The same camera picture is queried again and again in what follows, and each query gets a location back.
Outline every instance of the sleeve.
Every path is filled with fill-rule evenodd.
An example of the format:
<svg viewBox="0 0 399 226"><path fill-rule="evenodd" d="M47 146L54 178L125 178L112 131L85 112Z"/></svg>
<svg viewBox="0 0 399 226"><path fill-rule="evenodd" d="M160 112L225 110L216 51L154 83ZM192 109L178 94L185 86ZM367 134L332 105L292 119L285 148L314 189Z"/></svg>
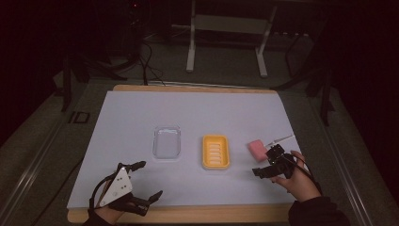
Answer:
<svg viewBox="0 0 399 226"><path fill-rule="evenodd" d="M329 197L317 197L305 202L295 201L289 213L291 226L349 226L347 216L337 209Z"/></svg>
<svg viewBox="0 0 399 226"><path fill-rule="evenodd" d="M88 220L82 226L113 226L100 218L94 210L88 210Z"/></svg>

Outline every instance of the pink sponge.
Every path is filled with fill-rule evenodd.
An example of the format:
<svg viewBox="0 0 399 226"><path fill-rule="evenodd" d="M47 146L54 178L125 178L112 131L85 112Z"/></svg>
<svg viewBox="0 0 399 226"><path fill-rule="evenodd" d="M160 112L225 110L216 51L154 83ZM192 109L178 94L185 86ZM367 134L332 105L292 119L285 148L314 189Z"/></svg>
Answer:
<svg viewBox="0 0 399 226"><path fill-rule="evenodd" d="M250 142L248 148L256 161L262 162L267 159L267 149L259 139Z"/></svg>

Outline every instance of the clear plastic container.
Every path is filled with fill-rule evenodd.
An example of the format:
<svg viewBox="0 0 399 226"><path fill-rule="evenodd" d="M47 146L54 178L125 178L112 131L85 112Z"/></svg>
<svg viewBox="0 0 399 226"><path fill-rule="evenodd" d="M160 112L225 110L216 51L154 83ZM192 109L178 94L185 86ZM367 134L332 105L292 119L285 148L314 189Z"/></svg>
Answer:
<svg viewBox="0 0 399 226"><path fill-rule="evenodd" d="M207 170L224 170L230 164L229 143L222 135L206 135L202 140L202 165Z"/></svg>
<svg viewBox="0 0 399 226"><path fill-rule="evenodd" d="M158 126L155 128L152 153L157 159L174 160L180 155L179 126Z"/></svg>

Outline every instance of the orange plastic container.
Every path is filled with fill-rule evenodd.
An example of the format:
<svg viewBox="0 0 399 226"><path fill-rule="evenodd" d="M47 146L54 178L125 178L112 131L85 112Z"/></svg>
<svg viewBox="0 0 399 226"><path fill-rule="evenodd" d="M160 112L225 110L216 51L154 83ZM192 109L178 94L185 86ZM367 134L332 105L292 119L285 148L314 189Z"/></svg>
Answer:
<svg viewBox="0 0 399 226"><path fill-rule="evenodd" d="M207 170L224 170L230 164L229 143L225 136L206 135L202 140L202 165Z"/></svg>

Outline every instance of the gray floor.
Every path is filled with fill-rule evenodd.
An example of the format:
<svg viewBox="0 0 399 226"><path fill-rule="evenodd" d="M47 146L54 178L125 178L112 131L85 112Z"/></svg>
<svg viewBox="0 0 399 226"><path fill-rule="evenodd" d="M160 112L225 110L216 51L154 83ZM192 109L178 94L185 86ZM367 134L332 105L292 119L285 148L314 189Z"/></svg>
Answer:
<svg viewBox="0 0 399 226"><path fill-rule="evenodd" d="M186 73L186 44L179 41L150 42L150 65L168 86L208 84L267 89L290 79L284 60L284 51L290 41L282 36L269 40L264 54L269 77L265 79L259 76L255 53L250 48L199 44L195 70L193 73ZM302 41L304 42L299 46L309 46L308 40ZM150 53L145 46L142 52L144 57ZM139 65L120 72L120 75L129 77L123 83L142 83ZM150 71L148 76L156 78ZM151 83L162 85L159 79L152 79ZM36 154L40 150L47 151L29 192L20 197L21 202L14 203L16 211L11 215L9 225L31 225L57 192L56 199L36 225L72 225L67 221L66 205L79 168L72 169L85 155L106 92L116 84L120 82L92 72L88 84L74 83L73 103L69 111L61 113L61 98L49 97L3 145L0 152L0 203L7 203ZM318 117L320 97L307 97L304 93L305 87L306 82L303 82L279 94L299 146L325 195L331 197L349 216L352 225L397 225L398 207L384 186L359 132L346 112L339 92L334 89L331 93L331 103L335 111L329 113L330 126L325 127ZM89 112L88 123L68 123L72 111ZM71 177L59 190L71 171Z"/></svg>

